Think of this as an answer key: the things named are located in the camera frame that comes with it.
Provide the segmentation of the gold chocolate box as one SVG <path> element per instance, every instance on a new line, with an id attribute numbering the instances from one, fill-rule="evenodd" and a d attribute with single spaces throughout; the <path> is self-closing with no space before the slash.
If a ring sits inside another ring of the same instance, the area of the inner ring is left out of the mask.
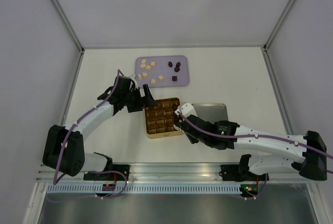
<path id="1" fill-rule="evenodd" d="M 166 98 L 156 100 L 157 107 L 145 109 L 146 134 L 149 139 L 180 136 L 183 133 L 173 127 L 172 104 L 180 105 L 178 98 Z"/>

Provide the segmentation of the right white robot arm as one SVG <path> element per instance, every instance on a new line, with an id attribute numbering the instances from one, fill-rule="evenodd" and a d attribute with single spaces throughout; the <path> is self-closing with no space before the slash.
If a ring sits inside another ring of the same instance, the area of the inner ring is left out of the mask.
<path id="1" fill-rule="evenodd" d="M 307 131 L 305 135 L 274 135 L 235 122 L 210 123 L 195 115 L 185 117 L 174 127 L 185 133 L 192 144 L 203 143 L 217 150 L 257 150 L 264 156 L 245 154 L 237 167 L 244 180 L 254 175 L 297 171 L 306 179 L 327 180 L 327 147 L 319 133 Z"/>

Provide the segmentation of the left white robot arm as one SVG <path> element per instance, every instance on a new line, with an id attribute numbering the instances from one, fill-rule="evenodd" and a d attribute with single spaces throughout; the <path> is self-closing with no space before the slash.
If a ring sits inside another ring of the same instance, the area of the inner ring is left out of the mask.
<path id="1" fill-rule="evenodd" d="M 134 76 L 118 75 L 114 84 L 77 120 L 49 129 L 42 162 L 55 170 L 53 184 L 65 175 L 74 177 L 80 172 L 95 173 L 101 180 L 109 180 L 113 176 L 112 158 L 100 152 L 85 152 L 86 139 L 123 108 L 133 113 L 155 106 L 147 84 L 138 86 Z"/>

